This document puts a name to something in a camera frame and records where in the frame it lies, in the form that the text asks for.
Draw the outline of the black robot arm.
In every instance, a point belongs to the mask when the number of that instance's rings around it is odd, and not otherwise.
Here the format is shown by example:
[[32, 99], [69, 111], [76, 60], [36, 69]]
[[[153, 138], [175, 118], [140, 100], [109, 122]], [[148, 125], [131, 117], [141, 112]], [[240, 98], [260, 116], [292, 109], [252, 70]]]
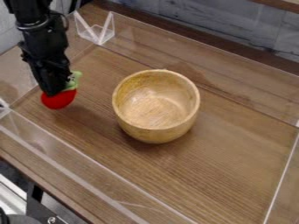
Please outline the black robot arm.
[[22, 61], [32, 69], [41, 91], [54, 96], [67, 87], [71, 62], [65, 55], [69, 46], [69, 21], [50, 9], [52, 0], [4, 0], [14, 26], [22, 34], [18, 42]]

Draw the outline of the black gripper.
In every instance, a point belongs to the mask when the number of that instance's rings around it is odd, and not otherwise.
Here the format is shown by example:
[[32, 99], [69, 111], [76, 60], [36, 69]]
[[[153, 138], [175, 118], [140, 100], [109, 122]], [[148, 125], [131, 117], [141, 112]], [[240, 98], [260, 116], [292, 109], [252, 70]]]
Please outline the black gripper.
[[[22, 34], [22, 41], [18, 43], [22, 60], [32, 69], [41, 91], [48, 96], [54, 96], [61, 90], [67, 91], [73, 84], [71, 62], [65, 55], [69, 46], [68, 26], [64, 24], [18, 24], [17, 30]], [[64, 72], [61, 78], [53, 72]]]

